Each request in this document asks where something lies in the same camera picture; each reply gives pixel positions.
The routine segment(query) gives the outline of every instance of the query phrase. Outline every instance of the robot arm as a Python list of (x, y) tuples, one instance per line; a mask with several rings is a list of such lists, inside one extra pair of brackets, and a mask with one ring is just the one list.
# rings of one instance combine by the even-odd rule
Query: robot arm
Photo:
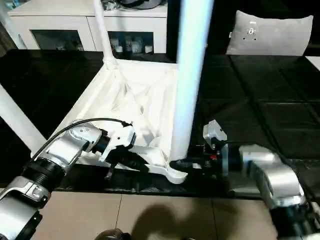
[(136, 140), (131, 124), (112, 136), (91, 123), (79, 124), (55, 139), (0, 193), (0, 240), (28, 240), (42, 220), (42, 209), (82, 152), (129, 149)]
[[(278, 154), (253, 143), (241, 145), (244, 143), (228, 141), (215, 120), (204, 126), (203, 138), (206, 144), (198, 146), (197, 157), (171, 161), (170, 166), (182, 172), (209, 176), (227, 176), (229, 169), (242, 171), (255, 181), (270, 211), (278, 239), (320, 240), (319, 216), (295, 171), (284, 164)], [(230, 144), (239, 147), (240, 161), (239, 156), (234, 159), (229, 156)]]
[(269, 208), (278, 239), (320, 239), (319, 217), (294, 170), (259, 145), (239, 148), (242, 171), (252, 178)]

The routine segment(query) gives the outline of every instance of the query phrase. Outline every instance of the cabinet glass door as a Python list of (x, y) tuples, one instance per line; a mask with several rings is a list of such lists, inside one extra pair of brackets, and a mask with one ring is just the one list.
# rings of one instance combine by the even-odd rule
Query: cabinet glass door
[(135, 54), (154, 52), (154, 33), (139, 31), (108, 31), (112, 51)]
[(77, 30), (31, 30), (31, 32), (42, 50), (84, 50)]

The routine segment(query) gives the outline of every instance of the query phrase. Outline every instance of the white fabric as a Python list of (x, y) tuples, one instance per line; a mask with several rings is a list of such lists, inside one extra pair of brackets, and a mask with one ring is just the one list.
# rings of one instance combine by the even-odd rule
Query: white fabric
[(238, 10), (226, 54), (302, 56), (309, 43), (313, 18), (260, 18)]

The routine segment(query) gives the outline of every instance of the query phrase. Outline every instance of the white pole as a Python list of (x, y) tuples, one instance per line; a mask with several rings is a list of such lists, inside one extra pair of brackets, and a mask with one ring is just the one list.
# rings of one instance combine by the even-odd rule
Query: white pole
[(35, 153), (46, 139), (18, 107), (7, 91), (0, 85), (0, 117), (19, 136), (24, 144)]
[(183, 0), (170, 160), (187, 155), (214, 0)]
[(116, 65), (116, 58), (112, 54), (111, 44), (108, 36), (104, 20), (104, 9), (102, 7), (101, 0), (93, 0), (93, 8), (95, 13), (95, 19), (97, 22), (98, 30), (101, 37), (103, 48), (103, 62), (106, 64)]

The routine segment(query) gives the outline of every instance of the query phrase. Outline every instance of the floor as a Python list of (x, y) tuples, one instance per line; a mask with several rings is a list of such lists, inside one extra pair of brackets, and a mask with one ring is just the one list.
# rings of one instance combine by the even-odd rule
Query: floor
[(53, 192), (32, 240), (94, 240), (107, 229), (133, 240), (275, 240), (263, 202)]

